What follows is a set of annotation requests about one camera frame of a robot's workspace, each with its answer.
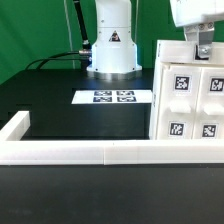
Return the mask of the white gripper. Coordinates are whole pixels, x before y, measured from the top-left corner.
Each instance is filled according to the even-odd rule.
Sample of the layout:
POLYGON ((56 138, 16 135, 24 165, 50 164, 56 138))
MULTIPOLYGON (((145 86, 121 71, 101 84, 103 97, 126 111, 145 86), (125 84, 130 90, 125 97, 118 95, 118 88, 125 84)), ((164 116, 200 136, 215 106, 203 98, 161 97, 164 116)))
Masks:
POLYGON ((196 42, 195 58, 208 60, 215 31, 213 22, 224 21, 224 0, 170 0, 170 6, 175 26, 185 26, 185 40, 196 42))

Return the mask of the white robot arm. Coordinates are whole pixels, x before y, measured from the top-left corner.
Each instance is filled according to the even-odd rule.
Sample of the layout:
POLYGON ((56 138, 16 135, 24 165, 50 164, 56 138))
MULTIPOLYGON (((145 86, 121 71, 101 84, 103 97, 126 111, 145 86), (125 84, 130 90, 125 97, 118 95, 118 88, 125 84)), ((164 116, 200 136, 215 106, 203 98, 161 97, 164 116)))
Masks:
MULTIPOLYGON (((169 0, 176 27, 183 27, 185 43, 196 44, 195 54, 210 59, 214 23, 224 21, 224 0, 169 0)), ((131 1, 95 0, 97 39, 91 49, 90 77, 128 79, 142 67, 131 37, 131 1)))

